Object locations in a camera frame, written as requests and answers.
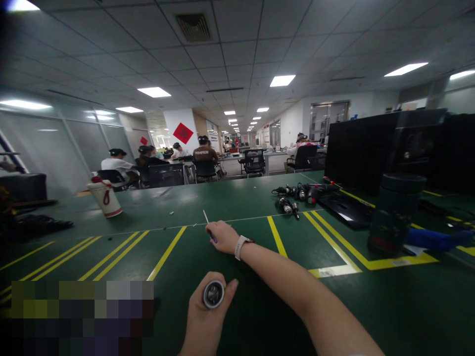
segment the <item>screwdriver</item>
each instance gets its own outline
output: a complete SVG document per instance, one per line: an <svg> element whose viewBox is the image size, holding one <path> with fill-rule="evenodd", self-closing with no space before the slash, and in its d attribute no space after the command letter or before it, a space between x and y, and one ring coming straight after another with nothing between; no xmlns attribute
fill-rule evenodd
<svg viewBox="0 0 475 356"><path fill-rule="evenodd" d="M208 217L206 216L206 212L204 211L204 209L203 209L203 214L206 219L206 222L209 223ZM209 233L209 237L211 237L211 240L213 240L215 243L218 243L218 239L211 232Z"/></svg>

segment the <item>red diamond sign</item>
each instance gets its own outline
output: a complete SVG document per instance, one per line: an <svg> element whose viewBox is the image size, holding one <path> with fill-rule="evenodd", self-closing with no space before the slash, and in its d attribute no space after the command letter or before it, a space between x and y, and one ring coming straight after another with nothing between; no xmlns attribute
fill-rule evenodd
<svg viewBox="0 0 475 356"><path fill-rule="evenodd" d="M181 142L186 144L190 138L191 135L193 135L193 131L191 131L189 128L187 128L185 125L180 123L173 133L173 136L175 136L177 139L179 139Z"/></svg>

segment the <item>ceiling light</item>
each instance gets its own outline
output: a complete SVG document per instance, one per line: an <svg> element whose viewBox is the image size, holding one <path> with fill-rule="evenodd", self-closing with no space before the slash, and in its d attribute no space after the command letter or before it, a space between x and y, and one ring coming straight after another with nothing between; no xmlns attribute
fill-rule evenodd
<svg viewBox="0 0 475 356"><path fill-rule="evenodd" d="M134 107L132 107L132 106L126 106L126 107L124 107L124 108L115 108L115 109L116 109L116 110L120 110L120 111L129 112L129 113L143 112L143 110L134 108Z"/></svg>
<svg viewBox="0 0 475 356"><path fill-rule="evenodd" d="M154 88L142 88L142 89L137 89L138 91L141 91L144 94L147 94L148 96L151 97L164 97L164 96L171 96L169 93L167 93L165 90L159 87L154 87Z"/></svg>
<svg viewBox="0 0 475 356"><path fill-rule="evenodd" d="M461 77L464 77L464 76L467 76L467 75L470 75L470 74L473 74L473 73L475 73L475 71L465 71L465 72L457 73L457 74L451 75L450 80L461 78Z"/></svg>
<svg viewBox="0 0 475 356"><path fill-rule="evenodd" d="M406 73L408 73L410 71L413 71L415 69L421 68L421 67L425 66L426 64L428 64L428 62L408 64L407 66L399 68L398 70L395 70L394 72L386 74L385 77L394 77L394 76L397 76L397 75L403 75L403 74L406 74Z"/></svg>
<svg viewBox="0 0 475 356"><path fill-rule="evenodd" d="M274 80L272 80L271 87L285 87L290 84L291 81L295 76L280 76L280 77L274 77Z"/></svg>
<svg viewBox="0 0 475 356"><path fill-rule="evenodd" d="M26 0L13 0L8 6L10 12L39 11L40 8Z"/></svg>
<svg viewBox="0 0 475 356"><path fill-rule="evenodd" d="M16 107L21 107L21 108L24 108L24 109L32 109L32 110L46 109L46 108L51 107L49 105L43 105L43 104L38 104L38 103L33 103L33 102L30 102L30 101L23 101L23 100L0 101L0 104L9 105L9 106L16 106Z"/></svg>

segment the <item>black cap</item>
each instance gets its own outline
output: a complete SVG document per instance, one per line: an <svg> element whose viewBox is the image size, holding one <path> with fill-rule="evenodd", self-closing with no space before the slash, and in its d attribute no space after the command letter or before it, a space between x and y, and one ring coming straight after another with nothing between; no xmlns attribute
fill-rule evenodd
<svg viewBox="0 0 475 356"><path fill-rule="evenodd" d="M122 156L127 156L127 152L125 152L123 149L121 148L112 148L109 150L110 152L110 155L115 157L115 156L118 156L118 155L122 155Z"/></svg>

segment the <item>watch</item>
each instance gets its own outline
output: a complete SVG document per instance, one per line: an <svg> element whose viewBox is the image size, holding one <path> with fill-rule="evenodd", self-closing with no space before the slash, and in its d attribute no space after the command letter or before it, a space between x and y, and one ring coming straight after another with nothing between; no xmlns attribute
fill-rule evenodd
<svg viewBox="0 0 475 356"><path fill-rule="evenodd" d="M239 240L237 241L236 249L234 250L234 257L236 257L238 261L241 260L241 258L239 257L241 254L241 248L246 242L254 242L254 240L248 239L247 237L241 235Z"/></svg>

